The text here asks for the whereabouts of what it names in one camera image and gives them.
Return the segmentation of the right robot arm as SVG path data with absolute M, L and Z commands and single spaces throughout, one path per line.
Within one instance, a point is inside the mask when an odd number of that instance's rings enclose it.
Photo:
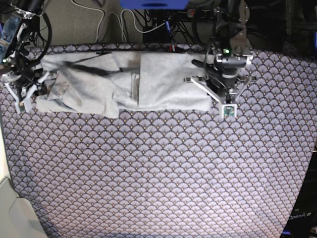
M 22 101 L 27 90 L 32 86 L 41 87 L 39 79 L 43 71 L 36 69 L 48 52 L 52 42 L 53 30 L 46 8 L 48 0 L 12 0 L 10 7 L 14 9 L 5 23 L 0 24 L 0 76 L 8 82 L 9 87 L 16 89 L 17 98 Z M 36 43 L 40 33 L 40 18 L 47 26 L 48 35 L 43 39 L 44 48 L 34 59 L 28 57 L 26 49 Z

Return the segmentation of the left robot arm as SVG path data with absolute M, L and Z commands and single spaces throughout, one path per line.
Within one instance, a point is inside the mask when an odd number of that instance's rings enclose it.
M 199 37 L 197 24 L 205 17 L 204 7 L 210 8 L 211 33 L 206 43 Z M 240 71 L 253 58 L 247 38 L 248 6 L 243 0 L 207 0 L 193 13 L 192 31 L 196 42 L 206 49 L 203 61 L 192 64 L 205 71 L 207 86 L 221 97 L 230 98 Z

